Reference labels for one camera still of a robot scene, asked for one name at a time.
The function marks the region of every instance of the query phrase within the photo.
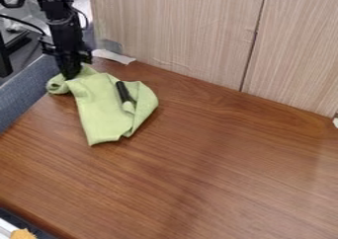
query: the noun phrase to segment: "wooden wall panel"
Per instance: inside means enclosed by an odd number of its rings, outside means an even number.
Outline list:
[[[239,89],[263,0],[92,0],[97,36],[138,60]]]
[[[266,0],[243,91],[333,117],[338,0]]]

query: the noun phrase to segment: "black robotic arm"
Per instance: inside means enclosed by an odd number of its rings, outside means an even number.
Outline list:
[[[7,8],[20,8],[26,0],[0,4]],[[78,12],[72,7],[73,0],[38,0],[47,18],[52,41],[41,38],[42,52],[53,55],[60,72],[66,79],[74,78],[81,70],[81,62],[91,63],[91,49],[83,41]]]

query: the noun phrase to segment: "cable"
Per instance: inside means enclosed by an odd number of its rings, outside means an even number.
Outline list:
[[[88,27],[89,27],[89,21],[88,21],[87,15],[86,15],[84,12],[80,11],[79,9],[76,9],[75,7],[72,7],[72,9],[73,9],[76,13],[79,13],[79,14],[81,14],[81,15],[83,16],[83,18],[85,19],[86,24],[85,24],[85,27],[84,27],[82,30],[87,30]]]
[[[36,25],[34,25],[32,23],[25,22],[25,21],[19,20],[17,18],[14,18],[14,17],[11,17],[11,16],[7,16],[7,15],[3,15],[3,14],[0,14],[0,18],[12,20],[12,21],[15,21],[15,22],[18,22],[18,23],[22,23],[22,24],[24,24],[26,26],[30,26],[30,27],[38,30],[43,36],[46,36],[45,32],[41,28],[39,28],[38,26],[36,26]]]

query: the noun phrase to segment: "wooden cabinet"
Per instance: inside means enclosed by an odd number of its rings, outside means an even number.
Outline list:
[[[338,0],[92,6],[98,38],[142,62],[329,117],[338,109]]]
[[[243,91],[333,117],[338,0],[266,0]]]
[[[263,0],[92,0],[100,39],[138,60],[239,90]]]

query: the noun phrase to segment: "orange object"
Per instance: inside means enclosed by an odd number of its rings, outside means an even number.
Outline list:
[[[11,239],[37,239],[37,237],[25,228],[13,231]]]

